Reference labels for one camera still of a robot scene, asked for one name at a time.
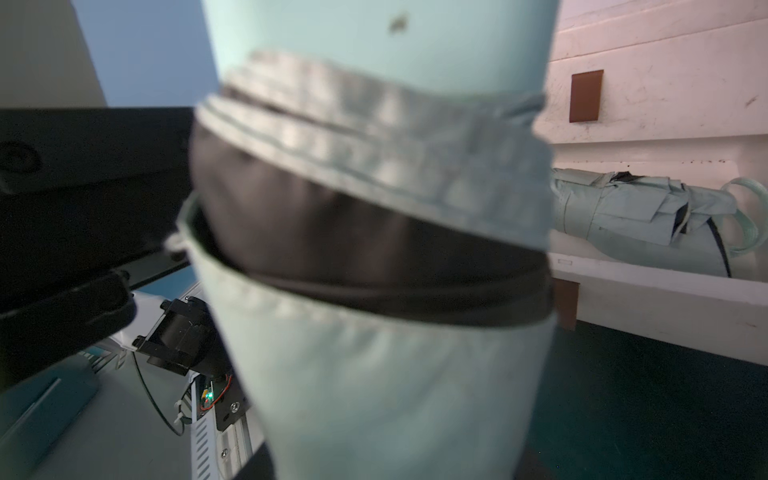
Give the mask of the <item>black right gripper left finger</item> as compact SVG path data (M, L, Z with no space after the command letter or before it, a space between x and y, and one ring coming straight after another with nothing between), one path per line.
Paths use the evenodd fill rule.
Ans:
M239 470L234 480L275 480L275 468L266 443L262 443L254 455Z

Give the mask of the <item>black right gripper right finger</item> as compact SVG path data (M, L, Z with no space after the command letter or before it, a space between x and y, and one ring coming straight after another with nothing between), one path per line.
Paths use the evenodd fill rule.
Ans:
M541 461L538 453L525 447L513 475L514 480L556 480L555 474Z

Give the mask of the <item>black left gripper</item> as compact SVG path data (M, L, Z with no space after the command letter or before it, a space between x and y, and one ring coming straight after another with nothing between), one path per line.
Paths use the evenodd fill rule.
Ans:
M1 113L1 386L127 327L132 292L187 266L189 107Z

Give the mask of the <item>brown drawer pull tab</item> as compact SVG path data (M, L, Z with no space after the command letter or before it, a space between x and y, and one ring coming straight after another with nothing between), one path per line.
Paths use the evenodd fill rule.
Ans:
M558 314L558 325L574 331L577 325L580 284L577 282L555 279L554 302Z
M599 120L603 75L603 70L594 70L571 76L570 123Z

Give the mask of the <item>white drawer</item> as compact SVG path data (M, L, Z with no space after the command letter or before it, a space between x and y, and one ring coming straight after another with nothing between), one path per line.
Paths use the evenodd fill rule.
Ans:
M719 188L736 177L767 181L764 135L559 144L559 168L629 171ZM767 250L732 261L731 278L610 260L589 243L555 232L556 278L579 286L576 318L654 340L764 365Z

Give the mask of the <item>mint umbrella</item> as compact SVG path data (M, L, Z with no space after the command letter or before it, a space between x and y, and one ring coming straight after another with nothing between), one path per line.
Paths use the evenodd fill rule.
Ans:
M726 187L669 177L555 168L554 227L629 264L731 277L734 258L767 240Z
M510 479L556 326L555 1L207 1L179 240L279 479Z

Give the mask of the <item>brown top drawer pull tab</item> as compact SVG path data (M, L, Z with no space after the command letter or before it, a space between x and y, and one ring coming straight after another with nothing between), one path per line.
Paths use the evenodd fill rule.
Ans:
M603 75L603 70L594 70L571 76L570 123L599 120Z

